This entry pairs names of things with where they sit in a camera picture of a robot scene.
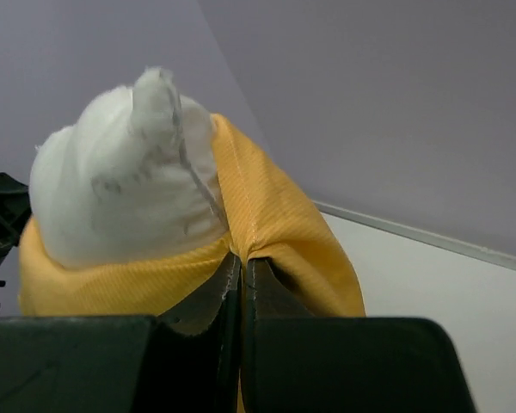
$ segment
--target white fabric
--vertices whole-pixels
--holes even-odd
[[[224,235],[213,128],[160,68],[97,96],[34,160],[31,207],[48,255],[81,268],[172,256]]]

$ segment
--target gray background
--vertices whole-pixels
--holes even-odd
[[[516,0],[0,2],[0,171],[146,65],[314,199],[516,255]]]

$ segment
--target baseboard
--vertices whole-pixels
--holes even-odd
[[[492,264],[516,271],[516,256],[510,256],[498,251],[489,250],[479,245],[465,243],[449,237],[443,237],[438,234],[418,230],[416,228],[390,222],[385,219],[375,218],[363,213],[356,213],[344,208],[326,204],[324,202],[315,201],[315,204],[322,213],[333,215],[342,219],[347,219],[380,231],[386,231],[400,237],[409,238],[420,243],[426,243],[443,250],[455,252],[457,254],[475,258],[480,261],[490,262]]]

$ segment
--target white cloth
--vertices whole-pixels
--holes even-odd
[[[97,96],[34,160],[31,207],[48,255],[82,268],[172,256],[222,237],[213,132],[210,114],[179,96],[160,68]]]

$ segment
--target yellow fabric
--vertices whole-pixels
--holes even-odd
[[[214,115],[212,141],[230,232],[163,260],[69,270],[50,260],[31,219],[21,237],[20,304],[35,316],[160,314],[203,284],[231,249],[271,257],[318,314],[363,316],[356,274],[313,203],[249,138]]]

